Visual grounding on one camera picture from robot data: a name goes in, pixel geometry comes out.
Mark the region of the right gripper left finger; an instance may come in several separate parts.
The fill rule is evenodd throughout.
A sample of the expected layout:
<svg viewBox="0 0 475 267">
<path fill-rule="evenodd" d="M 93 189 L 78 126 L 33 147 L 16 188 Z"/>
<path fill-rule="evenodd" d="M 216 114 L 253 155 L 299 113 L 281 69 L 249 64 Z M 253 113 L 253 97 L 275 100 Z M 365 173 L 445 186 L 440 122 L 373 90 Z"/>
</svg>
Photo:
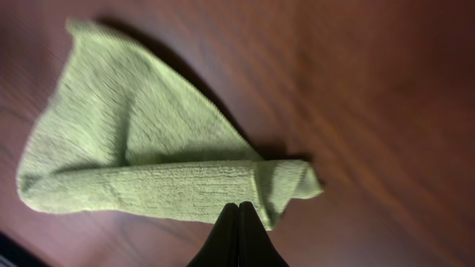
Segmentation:
<svg viewBox="0 0 475 267">
<path fill-rule="evenodd" d="M 238 266 L 238 206 L 225 204 L 209 236 L 187 267 Z"/>
</svg>

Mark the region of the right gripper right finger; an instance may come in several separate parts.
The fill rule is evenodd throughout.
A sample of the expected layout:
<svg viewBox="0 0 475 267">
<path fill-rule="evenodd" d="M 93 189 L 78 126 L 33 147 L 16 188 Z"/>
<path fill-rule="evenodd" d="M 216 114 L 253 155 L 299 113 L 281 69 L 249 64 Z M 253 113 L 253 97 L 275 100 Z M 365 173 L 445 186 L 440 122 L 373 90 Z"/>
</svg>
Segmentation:
<svg viewBox="0 0 475 267">
<path fill-rule="evenodd" d="M 251 202 L 239 205 L 238 247 L 240 267 L 289 267 L 272 244 Z"/>
</svg>

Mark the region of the green microfiber cloth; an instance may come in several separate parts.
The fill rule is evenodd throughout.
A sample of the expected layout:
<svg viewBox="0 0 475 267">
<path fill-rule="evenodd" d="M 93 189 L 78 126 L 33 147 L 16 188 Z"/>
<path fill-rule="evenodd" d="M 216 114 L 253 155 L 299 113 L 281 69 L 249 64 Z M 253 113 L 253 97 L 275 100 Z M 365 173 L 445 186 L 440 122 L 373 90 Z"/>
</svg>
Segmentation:
<svg viewBox="0 0 475 267">
<path fill-rule="evenodd" d="M 213 223 L 225 204 L 249 201 L 272 229 L 290 200 L 322 192 L 308 162 L 264 159 L 139 42 L 95 22 L 67 28 L 68 62 L 16 175 L 25 205 Z"/>
</svg>

